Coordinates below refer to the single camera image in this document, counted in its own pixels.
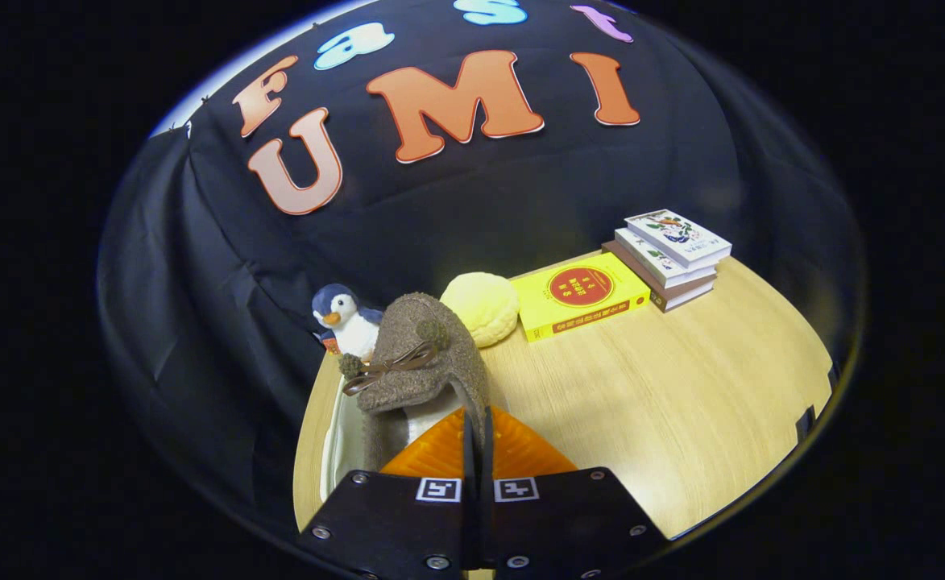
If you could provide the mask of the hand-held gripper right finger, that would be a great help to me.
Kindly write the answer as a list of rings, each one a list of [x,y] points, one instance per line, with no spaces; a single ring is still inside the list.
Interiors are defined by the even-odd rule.
[[[482,561],[497,579],[619,579],[670,540],[608,467],[493,478],[501,444],[483,449]]]

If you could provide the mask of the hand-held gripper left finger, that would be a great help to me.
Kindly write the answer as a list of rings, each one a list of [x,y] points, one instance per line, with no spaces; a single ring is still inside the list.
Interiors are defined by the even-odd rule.
[[[344,579],[468,579],[477,568],[473,445],[464,417],[456,478],[348,471],[296,544]]]

